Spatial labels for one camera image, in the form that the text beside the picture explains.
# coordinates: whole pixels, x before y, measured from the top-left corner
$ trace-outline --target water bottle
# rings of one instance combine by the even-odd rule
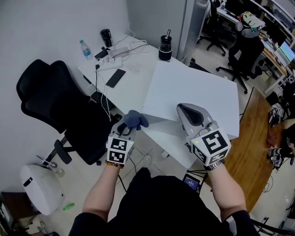
[[[91,51],[89,47],[87,46],[86,43],[84,43],[83,40],[80,40],[81,43],[81,49],[83,51],[84,56],[86,57],[87,60],[91,59]]]

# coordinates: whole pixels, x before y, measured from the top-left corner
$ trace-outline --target black tumbler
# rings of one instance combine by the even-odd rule
[[[105,42],[106,47],[111,47],[112,46],[112,41],[111,41],[111,32],[109,29],[103,29],[100,32],[100,35],[102,37],[102,40]]]
[[[170,29],[166,35],[161,36],[161,45],[159,47],[159,59],[161,61],[169,61],[171,59],[172,47],[171,41],[172,38],[169,36]]]

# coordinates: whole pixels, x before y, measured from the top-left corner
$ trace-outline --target desk leg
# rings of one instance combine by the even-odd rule
[[[279,77],[274,83],[273,85],[269,86],[266,90],[264,90],[264,94],[268,94],[274,87],[276,87],[276,85],[278,83],[280,83],[283,79],[285,78],[285,75],[282,75],[281,77]]]

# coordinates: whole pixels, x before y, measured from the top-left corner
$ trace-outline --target wooden tabletop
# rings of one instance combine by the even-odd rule
[[[231,141],[231,149],[225,166],[244,191],[247,210],[250,212],[259,199],[272,172],[267,159],[268,130],[275,133],[277,146],[282,138],[282,125],[270,128],[268,124],[269,103],[255,89],[240,122],[240,135]]]
[[[276,61],[276,57],[272,55],[266,48],[263,50],[263,54],[277,67],[277,69],[286,77],[288,76],[287,70],[283,65],[279,65]]]

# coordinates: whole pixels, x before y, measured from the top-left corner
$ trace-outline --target bottle label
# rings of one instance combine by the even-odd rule
[[[84,53],[84,56],[87,57],[87,56],[90,55],[91,52],[90,52],[90,50],[87,48],[87,49],[83,50],[83,53]]]

